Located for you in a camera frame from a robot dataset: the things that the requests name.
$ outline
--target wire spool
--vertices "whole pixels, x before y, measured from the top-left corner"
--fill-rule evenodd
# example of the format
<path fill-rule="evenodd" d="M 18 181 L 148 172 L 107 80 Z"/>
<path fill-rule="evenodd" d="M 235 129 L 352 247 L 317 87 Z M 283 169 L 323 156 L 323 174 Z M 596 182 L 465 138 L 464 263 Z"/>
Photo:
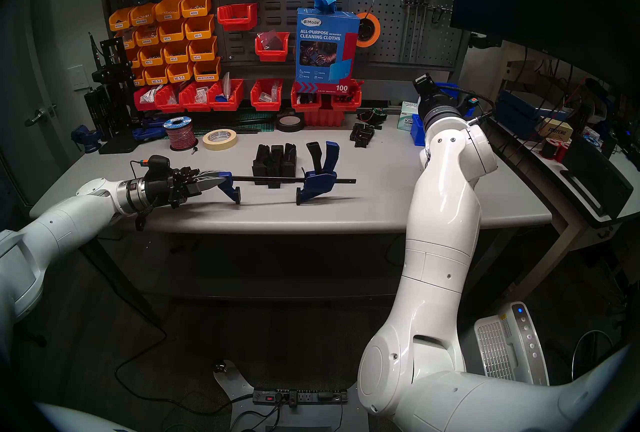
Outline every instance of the wire spool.
<path fill-rule="evenodd" d="M 212 130 L 202 138 L 204 147 L 211 151 L 227 150 L 238 141 L 235 131 L 231 129 Z"/>
<path fill-rule="evenodd" d="M 193 133 L 193 125 L 189 117 L 176 117 L 167 120 L 163 125 L 169 136 L 172 151 L 186 151 L 198 146 L 198 139 Z"/>
<path fill-rule="evenodd" d="M 547 137 L 545 139 L 544 146 L 542 146 L 542 151 L 540 152 L 540 155 L 543 158 L 546 158 L 547 160 L 553 160 L 554 159 L 553 157 L 556 156 L 555 153 L 557 152 L 559 147 L 560 147 L 560 141 Z"/>
<path fill-rule="evenodd" d="M 358 29 L 359 48 L 368 48 L 373 46 L 380 37 L 380 22 L 372 13 L 360 13 L 360 28 Z"/>

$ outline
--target blue box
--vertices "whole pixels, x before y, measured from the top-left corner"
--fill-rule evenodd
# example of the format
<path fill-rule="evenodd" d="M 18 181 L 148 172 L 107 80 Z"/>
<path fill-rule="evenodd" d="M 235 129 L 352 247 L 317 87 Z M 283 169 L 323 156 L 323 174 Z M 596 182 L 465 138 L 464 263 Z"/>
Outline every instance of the blue box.
<path fill-rule="evenodd" d="M 360 19 L 351 12 L 297 9 L 296 91 L 337 94 L 349 90 Z"/>

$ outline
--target red storage bin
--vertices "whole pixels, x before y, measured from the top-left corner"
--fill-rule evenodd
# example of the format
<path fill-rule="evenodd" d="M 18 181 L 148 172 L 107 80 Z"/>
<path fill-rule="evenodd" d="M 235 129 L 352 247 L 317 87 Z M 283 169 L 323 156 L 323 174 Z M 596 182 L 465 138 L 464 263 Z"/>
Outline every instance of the red storage bin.
<path fill-rule="evenodd" d="M 319 93 L 315 94 L 315 101 L 312 103 L 305 103 L 303 105 L 298 104 L 298 95 L 300 93 L 296 92 L 296 83 L 294 82 L 293 87 L 291 88 L 291 106 L 297 112 L 306 112 L 306 111 L 318 111 L 322 105 L 322 99 Z"/>
<path fill-rule="evenodd" d="M 356 81 L 351 79 L 351 85 L 349 91 L 343 95 L 331 95 L 331 106 L 336 111 L 356 111 L 362 104 L 362 89 L 360 86 L 364 84 L 364 81 Z M 344 97 L 351 97 L 351 101 L 344 102 L 341 99 Z"/>
<path fill-rule="evenodd" d="M 278 87 L 278 99 L 277 101 L 266 102 L 259 101 L 261 93 L 267 93 L 271 96 L 271 88 L 274 82 L 280 82 Z M 284 79 L 258 79 L 255 81 L 253 88 L 251 89 L 251 104 L 258 111 L 278 111 L 280 110 L 280 103 L 282 102 L 282 82 Z"/>
<path fill-rule="evenodd" d="M 216 96 L 222 94 L 222 82 L 215 82 L 207 93 L 207 104 L 214 111 L 236 111 L 242 102 L 244 79 L 231 79 L 231 96 L 226 102 L 216 101 Z"/>
<path fill-rule="evenodd" d="M 317 111 L 305 112 L 305 125 L 319 125 L 320 127 L 340 127 L 344 120 L 344 111 L 321 108 Z"/>
<path fill-rule="evenodd" d="M 211 111 L 207 100 L 205 100 L 204 103 L 196 103 L 195 99 L 198 88 L 210 88 L 213 84 L 215 84 L 215 82 L 191 82 L 180 92 L 180 96 L 178 97 L 180 105 L 188 111 Z"/>
<path fill-rule="evenodd" d="M 152 86 L 145 86 L 144 88 L 138 89 L 133 93 L 133 104 L 136 105 L 136 108 L 140 111 L 148 111 L 148 110 L 157 110 L 155 106 L 156 103 L 141 103 L 140 98 L 142 95 L 145 95 L 147 91 L 153 89 Z"/>
<path fill-rule="evenodd" d="M 258 3 L 219 6 L 217 22 L 225 31 L 250 31 L 258 23 Z"/>
<path fill-rule="evenodd" d="M 276 33 L 282 41 L 281 50 L 266 50 L 260 42 L 260 38 L 255 38 L 255 54 L 260 57 L 260 61 L 286 61 L 289 52 L 289 33 Z"/>
<path fill-rule="evenodd" d="M 184 111 L 184 107 L 178 104 L 178 89 L 180 84 L 167 84 L 155 94 L 155 107 L 163 113 L 178 113 Z M 169 104 L 171 95 L 175 96 L 175 105 Z"/>

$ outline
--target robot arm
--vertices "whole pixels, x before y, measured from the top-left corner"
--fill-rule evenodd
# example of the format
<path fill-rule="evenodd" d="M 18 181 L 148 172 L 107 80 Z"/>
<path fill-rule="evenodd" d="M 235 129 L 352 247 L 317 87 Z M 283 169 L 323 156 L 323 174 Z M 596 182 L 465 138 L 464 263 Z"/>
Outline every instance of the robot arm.
<path fill-rule="evenodd" d="M 175 208 L 201 194 L 199 169 L 172 169 L 169 159 L 158 155 L 141 165 L 149 168 L 144 177 L 92 180 L 20 231 L 0 232 L 0 357 L 8 361 L 13 324 L 38 303 L 44 274 L 56 258 L 123 216 L 137 214 L 141 230 L 154 207 Z"/>

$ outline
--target blue clamp jaw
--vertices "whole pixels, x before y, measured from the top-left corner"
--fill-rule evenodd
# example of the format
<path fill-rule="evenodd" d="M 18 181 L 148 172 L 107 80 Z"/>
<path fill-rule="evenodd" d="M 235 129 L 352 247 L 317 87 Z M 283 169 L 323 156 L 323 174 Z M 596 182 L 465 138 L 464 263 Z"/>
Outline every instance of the blue clamp jaw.
<path fill-rule="evenodd" d="M 305 172 L 305 185 L 302 189 L 296 190 L 296 204 L 300 205 L 305 203 L 320 194 L 328 193 L 334 187 L 335 181 L 338 178 L 336 172 L 334 172 L 335 165 L 338 163 L 338 156 L 340 155 L 340 146 L 338 143 L 327 141 L 327 157 L 325 158 L 325 164 L 320 165 L 322 159 L 322 149 L 318 143 L 307 143 L 307 148 L 311 153 L 311 158 L 314 162 L 314 170 L 311 172 Z"/>

